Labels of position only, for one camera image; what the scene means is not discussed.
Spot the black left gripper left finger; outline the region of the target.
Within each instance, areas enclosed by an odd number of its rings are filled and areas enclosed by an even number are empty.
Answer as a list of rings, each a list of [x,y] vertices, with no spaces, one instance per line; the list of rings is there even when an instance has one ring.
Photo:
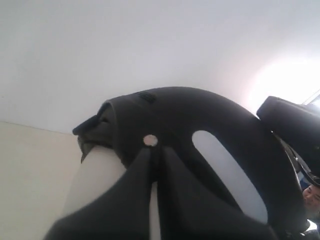
[[[58,219],[46,240],[148,240],[150,238],[151,151],[143,148],[109,190]]]

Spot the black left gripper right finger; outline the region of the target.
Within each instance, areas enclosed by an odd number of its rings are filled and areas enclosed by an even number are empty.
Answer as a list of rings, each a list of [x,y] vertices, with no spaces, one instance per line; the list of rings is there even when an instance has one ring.
[[[163,240],[275,240],[274,231],[207,190],[170,147],[157,181]]]

